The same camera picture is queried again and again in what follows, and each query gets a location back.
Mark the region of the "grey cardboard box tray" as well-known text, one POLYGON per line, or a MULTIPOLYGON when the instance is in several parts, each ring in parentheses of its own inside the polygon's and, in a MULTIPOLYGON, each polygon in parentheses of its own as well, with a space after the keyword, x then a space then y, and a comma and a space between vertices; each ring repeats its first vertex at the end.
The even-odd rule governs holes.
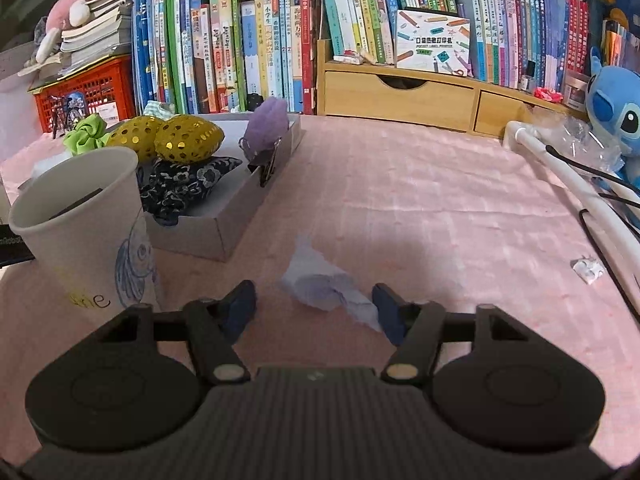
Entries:
POLYGON ((209 260, 228 260, 270 188, 303 140, 299 114, 288 116, 288 131, 274 152, 273 170, 264 180, 262 170, 246 162, 223 176, 203 203, 162 226, 149 214, 148 234, 155 249, 209 260))

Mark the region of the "green scrunchie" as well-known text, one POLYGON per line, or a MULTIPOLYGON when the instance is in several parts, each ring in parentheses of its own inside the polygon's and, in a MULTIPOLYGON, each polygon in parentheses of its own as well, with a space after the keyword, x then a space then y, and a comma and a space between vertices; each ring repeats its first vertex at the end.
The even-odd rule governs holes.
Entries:
POLYGON ((106 121, 99 114, 91 114, 66 133, 63 145, 73 156, 82 155, 104 146, 111 133, 106 131, 106 121))

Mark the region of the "white paper cup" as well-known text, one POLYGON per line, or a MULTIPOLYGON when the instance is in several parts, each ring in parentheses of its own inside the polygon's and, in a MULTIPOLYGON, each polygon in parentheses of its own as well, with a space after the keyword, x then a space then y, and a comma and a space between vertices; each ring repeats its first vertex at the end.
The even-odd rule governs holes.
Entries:
POLYGON ((99 148, 60 162, 21 192, 9 225, 68 301, 108 320, 162 288, 130 148, 99 148))

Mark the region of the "stack of lying books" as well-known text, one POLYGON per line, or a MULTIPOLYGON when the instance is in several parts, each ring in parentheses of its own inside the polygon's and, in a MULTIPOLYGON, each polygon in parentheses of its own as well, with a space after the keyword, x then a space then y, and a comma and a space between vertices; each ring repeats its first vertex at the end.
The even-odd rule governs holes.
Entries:
POLYGON ((35 54, 46 33, 47 17, 35 29, 34 52, 17 72, 20 77, 38 75, 42 79, 61 78, 116 55, 131 51, 132 0, 91 0, 89 21, 80 27, 62 32, 62 41, 42 64, 35 54))

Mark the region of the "green striped cloth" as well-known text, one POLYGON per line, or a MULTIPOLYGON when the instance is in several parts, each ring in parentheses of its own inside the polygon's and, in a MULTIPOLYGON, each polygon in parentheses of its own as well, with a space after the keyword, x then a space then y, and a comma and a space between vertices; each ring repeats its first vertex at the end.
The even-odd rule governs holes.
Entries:
POLYGON ((167 122, 169 119, 175 117, 177 113, 174 104, 149 100, 149 102, 145 104, 142 115, 167 122))

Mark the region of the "black patterned cloth pouch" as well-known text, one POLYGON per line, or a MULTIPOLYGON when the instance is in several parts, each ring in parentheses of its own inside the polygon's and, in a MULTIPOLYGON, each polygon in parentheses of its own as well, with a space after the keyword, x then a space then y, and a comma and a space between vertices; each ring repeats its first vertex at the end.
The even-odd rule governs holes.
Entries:
POLYGON ((149 177, 139 177, 142 210, 161 226, 175 226, 191 207, 210 195, 223 177, 241 165, 241 159, 230 156, 212 156, 190 164, 158 158, 149 177))

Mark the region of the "row of upright books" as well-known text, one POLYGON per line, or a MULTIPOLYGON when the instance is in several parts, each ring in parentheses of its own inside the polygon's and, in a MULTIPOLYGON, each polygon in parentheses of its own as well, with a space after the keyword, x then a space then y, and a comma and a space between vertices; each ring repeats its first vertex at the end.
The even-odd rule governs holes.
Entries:
POLYGON ((246 97, 317 109, 320 0, 132 0, 134 106, 248 112, 246 97))

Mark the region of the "miniature bicycle model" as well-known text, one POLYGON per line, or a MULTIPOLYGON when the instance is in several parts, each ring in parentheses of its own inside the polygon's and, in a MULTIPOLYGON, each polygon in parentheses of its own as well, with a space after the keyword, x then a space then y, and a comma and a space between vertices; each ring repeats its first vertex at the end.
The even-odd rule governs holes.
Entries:
POLYGON ((65 96, 51 96, 51 132, 54 138, 74 130, 88 116, 85 95, 80 91, 65 96))

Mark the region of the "purple fluffy soft object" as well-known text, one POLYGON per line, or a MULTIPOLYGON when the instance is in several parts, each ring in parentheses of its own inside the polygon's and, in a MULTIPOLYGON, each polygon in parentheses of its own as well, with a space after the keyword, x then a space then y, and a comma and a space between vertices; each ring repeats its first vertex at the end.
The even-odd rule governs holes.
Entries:
POLYGON ((263 152, 271 151, 288 131, 288 102, 270 96, 250 115, 240 148, 252 162, 263 152))

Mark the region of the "black binder clip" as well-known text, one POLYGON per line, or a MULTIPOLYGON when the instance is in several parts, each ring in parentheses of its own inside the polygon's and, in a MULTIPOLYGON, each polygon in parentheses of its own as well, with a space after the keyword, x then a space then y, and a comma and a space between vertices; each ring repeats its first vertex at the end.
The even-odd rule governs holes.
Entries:
POLYGON ((266 146, 261 146, 257 141, 250 144, 245 136, 239 140, 239 147, 246 158, 247 167, 251 172, 258 172, 259 184, 262 188, 267 186, 276 172, 276 159, 281 142, 282 139, 277 138, 273 142, 268 142, 266 146))

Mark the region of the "small black box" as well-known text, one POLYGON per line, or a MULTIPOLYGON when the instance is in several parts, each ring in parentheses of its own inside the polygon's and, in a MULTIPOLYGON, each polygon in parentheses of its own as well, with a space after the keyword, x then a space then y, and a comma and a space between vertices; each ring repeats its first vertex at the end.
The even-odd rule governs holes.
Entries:
POLYGON ((259 93, 249 93, 246 97, 246 108, 249 112, 254 112, 264 102, 264 98, 259 93))

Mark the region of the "pink plush toy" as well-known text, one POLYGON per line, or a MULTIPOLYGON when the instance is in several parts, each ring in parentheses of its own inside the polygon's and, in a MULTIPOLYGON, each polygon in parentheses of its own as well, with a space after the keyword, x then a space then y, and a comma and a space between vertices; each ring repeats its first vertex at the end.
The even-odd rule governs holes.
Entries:
POLYGON ((91 18, 88 2, 91 0, 58 0, 48 14, 46 33, 35 54, 42 64, 61 45, 62 32, 85 25, 91 18))

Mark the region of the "red plastic crate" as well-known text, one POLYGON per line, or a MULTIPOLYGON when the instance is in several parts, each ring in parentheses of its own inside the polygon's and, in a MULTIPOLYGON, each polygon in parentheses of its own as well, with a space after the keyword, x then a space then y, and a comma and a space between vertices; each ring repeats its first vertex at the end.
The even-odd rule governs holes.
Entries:
POLYGON ((108 123, 133 118, 134 85, 129 54, 116 55, 93 64, 77 74, 31 88, 43 132, 52 132, 55 115, 73 93, 81 97, 82 109, 98 113, 108 123))

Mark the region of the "wooden drawer organizer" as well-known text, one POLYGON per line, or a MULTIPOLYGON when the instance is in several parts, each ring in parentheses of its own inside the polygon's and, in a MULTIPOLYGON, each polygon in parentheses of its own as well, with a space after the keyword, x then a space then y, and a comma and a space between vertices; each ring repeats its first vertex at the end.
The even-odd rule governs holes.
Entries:
POLYGON ((317 44, 318 107, 324 116, 405 122, 500 139, 508 122, 537 114, 586 115, 563 104, 472 78, 350 65, 332 60, 329 40, 317 44))

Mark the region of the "lilac tissue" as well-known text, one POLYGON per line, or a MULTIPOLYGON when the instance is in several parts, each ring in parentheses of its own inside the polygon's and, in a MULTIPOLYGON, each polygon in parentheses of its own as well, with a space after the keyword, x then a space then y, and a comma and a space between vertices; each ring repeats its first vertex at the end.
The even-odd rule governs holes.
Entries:
POLYGON ((357 323, 382 332, 378 309, 358 289, 354 279, 315 250, 308 236, 296 238, 288 268, 281 278, 283 288, 306 306, 330 312, 342 306, 357 323))

